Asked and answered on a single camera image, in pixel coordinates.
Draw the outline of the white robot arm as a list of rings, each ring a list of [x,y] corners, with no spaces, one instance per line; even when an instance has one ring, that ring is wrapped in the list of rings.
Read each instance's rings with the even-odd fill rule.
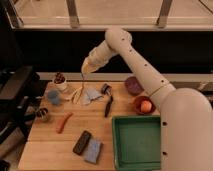
[[[129,32],[112,27],[90,51],[81,72],[92,73],[120,55],[161,116],[161,171],[213,171],[213,108],[191,88],[175,88],[131,45]]]

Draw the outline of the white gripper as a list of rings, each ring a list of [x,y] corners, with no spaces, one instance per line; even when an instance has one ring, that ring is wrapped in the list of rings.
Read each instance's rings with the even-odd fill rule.
[[[116,56],[117,53],[111,49],[106,41],[103,41],[97,47],[94,47],[89,55],[85,58],[82,67],[82,74],[89,74],[97,71],[99,68],[105,66],[109,60]]]

